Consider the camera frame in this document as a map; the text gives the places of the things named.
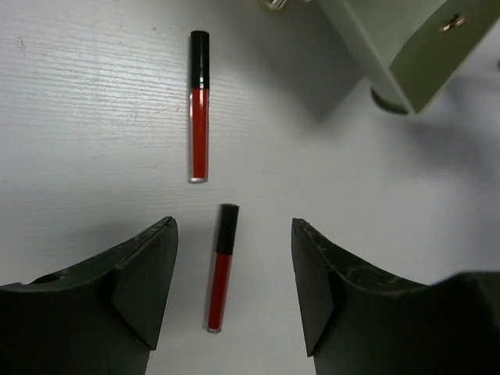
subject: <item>white table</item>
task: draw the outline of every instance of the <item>white table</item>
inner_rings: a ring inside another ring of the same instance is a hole
[[[376,109],[314,3],[4,0],[0,282],[163,216],[180,247],[148,374],[313,374],[292,217],[394,273],[499,268],[500,30],[420,120]],[[187,183],[191,30],[212,38],[210,182]],[[218,205],[241,206],[220,335],[202,329]]]

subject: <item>lip gloss cap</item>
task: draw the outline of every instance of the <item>lip gloss cap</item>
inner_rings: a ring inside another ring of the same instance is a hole
[[[231,204],[223,204],[220,206],[219,234],[217,236],[216,247],[217,254],[233,255],[234,236],[236,234],[239,209],[239,206]]]
[[[210,88],[210,35],[191,32],[191,88]]]

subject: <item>open drawer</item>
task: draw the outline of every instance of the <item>open drawer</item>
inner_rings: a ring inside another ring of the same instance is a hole
[[[382,108],[425,109],[500,17],[500,0],[318,0]]]

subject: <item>dark red lip gloss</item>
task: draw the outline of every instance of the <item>dark red lip gloss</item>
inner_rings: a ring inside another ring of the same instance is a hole
[[[210,37],[191,32],[191,175],[190,182],[209,179]]]
[[[220,207],[216,265],[213,271],[212,296],[210,298],[209,321],[207,324],[207,331],[211,334],[218,334],[222,329],[239,209],[237,205],[230,204],[221,205]]]

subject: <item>lip gloss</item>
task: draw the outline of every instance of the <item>lip gloss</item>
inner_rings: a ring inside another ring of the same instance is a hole
[[[207,324],[207,331],[210,334],[218,334],[222,329],[239,209],[237,205],[224,204],[220,206],[216,265],[213,271],[212,296],[210,298],[209,321]]]
[[[191,32],[191,176],[190,182],[209,179],[210,38],[206,31]]]

